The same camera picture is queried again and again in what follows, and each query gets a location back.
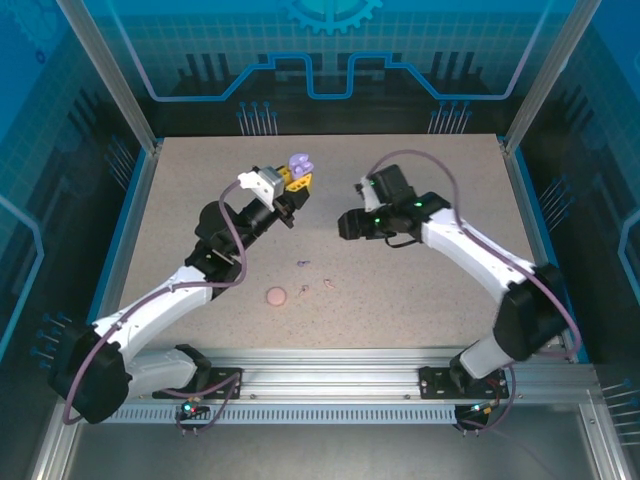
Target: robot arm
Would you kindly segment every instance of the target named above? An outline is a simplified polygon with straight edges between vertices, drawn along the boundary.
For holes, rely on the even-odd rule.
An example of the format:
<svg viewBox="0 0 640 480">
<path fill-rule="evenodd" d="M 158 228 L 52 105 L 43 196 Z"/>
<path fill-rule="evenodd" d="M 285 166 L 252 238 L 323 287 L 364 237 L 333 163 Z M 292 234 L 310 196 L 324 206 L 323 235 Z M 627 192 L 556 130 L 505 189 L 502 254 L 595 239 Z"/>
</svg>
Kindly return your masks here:
<svg viewBox="0 0 640 480">
<path fill-rule="evenodd" d="M 451 377 L 461 391 L 476 380 L 515 361 L 524 361 L 566 327 L 551 302 L 524 275 L 473 242 L 459 228 L 449 202 L 433 192 L 418 197 L 397 165 L 365 177 L 356 190 L 364 209 L 350 210 L 338 220 L 346 240 L 385 239 L 408 234 L 445 254 L 475 278 L 500 304 L 492 332 L 451 361 Z M 538 267 L 504 250 L 462 220 L 465 230 L 506 256 L 549 287 L 562 291 L 562 278 L 552 265 Z"/>
<path fill-rule="evenodd" d="M 313 165 L 306 162 L 277 170 L 254 168 L 238 177 L 240 186 L 251 189 L 257 198 L 239 213 L 227 204 L 223 207 L 245 249 L 278 220 L 293 227 L 294 212 L 309 198 L 312 170 Z M 161 331 L 191 310 L 217 298 L 228 288 L 226 285 L 240 275 L 242 265 L 235 258 L 239 254 L 238 246 L 219 202 L 204 207 L 195 233 L 199 241 L 193 252 L 167 281 L 90 326 L 71 325 L 65 329 L 52 362 L 49 385 L 67 398 L 89 352 L 104 341 L 103 337 L 127 311 L 136 308 L 98 350 L 79 384 L 73 407 L 89 423 L 103 421 L 127 398 L 142 393 L 164 388 L 198 392 L 218 383 L 210 378 L 209 361 L 188 345 L 178 345 L 165 353 L 137 355 Z"/>
</svg>

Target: gear logo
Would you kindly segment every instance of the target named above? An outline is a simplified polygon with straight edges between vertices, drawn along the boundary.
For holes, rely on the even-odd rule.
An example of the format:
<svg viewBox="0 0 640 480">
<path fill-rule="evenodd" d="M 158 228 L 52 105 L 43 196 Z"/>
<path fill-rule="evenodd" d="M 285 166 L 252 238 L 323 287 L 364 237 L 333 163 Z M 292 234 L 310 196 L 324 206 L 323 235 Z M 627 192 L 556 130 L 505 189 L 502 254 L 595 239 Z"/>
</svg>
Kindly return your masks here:
<svg viewBox="0 0 640 480">
<path fill-rule="evenodd" d="M 382 7 L 382 0 L 281 0 L 280 4 L 300 28 L 333 35 L 336 30 L 347 33 L 351 27 L 360 28 L 363 19 L 373 18 L 374 8 Z"/>
<path fill-rule="evenodd" d="M 5 9 L 39 51 L 46 50 L 58 31 L 58 11 L 53 0 L 7 0 Z"/>
</svg>

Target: pink round object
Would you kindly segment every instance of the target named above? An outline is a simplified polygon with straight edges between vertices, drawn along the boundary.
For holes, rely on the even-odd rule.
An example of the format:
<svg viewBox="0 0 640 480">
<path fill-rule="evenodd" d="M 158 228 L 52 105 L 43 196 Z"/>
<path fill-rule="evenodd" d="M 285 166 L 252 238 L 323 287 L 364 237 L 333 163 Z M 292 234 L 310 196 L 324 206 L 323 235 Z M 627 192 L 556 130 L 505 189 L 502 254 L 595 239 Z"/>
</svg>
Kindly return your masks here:
<svg viewBox="0 0 640 480">
<path fill-rule="evenodd" d="M 287 301 L 287 292 L 284 288 L 273 287 L 267 292 L 267 303 L 272 307 L 280 307 Z"/>
</svg>

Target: glass panel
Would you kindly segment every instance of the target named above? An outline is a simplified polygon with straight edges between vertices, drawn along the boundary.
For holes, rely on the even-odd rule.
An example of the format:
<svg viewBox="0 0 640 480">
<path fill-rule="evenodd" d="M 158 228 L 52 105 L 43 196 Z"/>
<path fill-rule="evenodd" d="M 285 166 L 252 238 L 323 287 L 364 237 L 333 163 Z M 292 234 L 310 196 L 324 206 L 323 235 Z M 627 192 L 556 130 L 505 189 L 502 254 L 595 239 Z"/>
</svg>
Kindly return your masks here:
<svg viewBox="0 0 640 480">
<path fill-rule="evenodd" d="M 504 133 L 573 4 L 87 2 L 159 136 Z"/>
<path fill-rule="evenodd" d="M 140 147 L 55 2 L 3 6 L 0 464 L 25 478 L 58 324 L 86 321 Z"/>
<path fill-rule="evenodd" d="M 602 2 L 522 143 L 603 386 L 640 382 L 639 16 L 638 3 Z"/>
</svg>

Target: beige work surface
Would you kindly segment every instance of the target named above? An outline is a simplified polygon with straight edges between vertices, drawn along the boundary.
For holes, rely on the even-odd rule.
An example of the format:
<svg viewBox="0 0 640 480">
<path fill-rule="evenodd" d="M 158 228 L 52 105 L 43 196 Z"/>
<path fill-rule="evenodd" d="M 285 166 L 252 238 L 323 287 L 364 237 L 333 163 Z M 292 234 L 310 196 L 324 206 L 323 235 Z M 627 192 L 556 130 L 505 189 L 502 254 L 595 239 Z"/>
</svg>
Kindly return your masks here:
<svg viewBox="0 0 640 480">
<path fill-rule="evenodd" d="M 253 165 L 286 164 L 308 152 L 313 192 L 295 227 L 274 225 L 247 251 L 246 281 L 191 312 L 150 347 L 372 348 L 465 345 L 484 336 L 497 305 L 466 272 L 425 245 L 392 250 L 380 241 L 347 242 L 337 219 L 362 207 L 353 185 L 384 154 L 414 148 L 441 158 L 462 192 L 462 215 L 513 253 L 531 258 L 522 220 L 493 135 L 375 135 L 168 138 L 164 142 L 129 269 L 122 305 L 163 282 L 193 248 L 202 207 Z M 452 198 L 437 167 L 397 159 L 418 194 Z M 239 211 L 251 199 L 234 192 Z M 298 267 L 298 260 L 310 260 Z M 327 288 L 329 279 L 335 288 Z M 309 291 L 298 297 L 302 285 Z M 281 286 L 283 307 L 265 302 Z"/>
</svg>

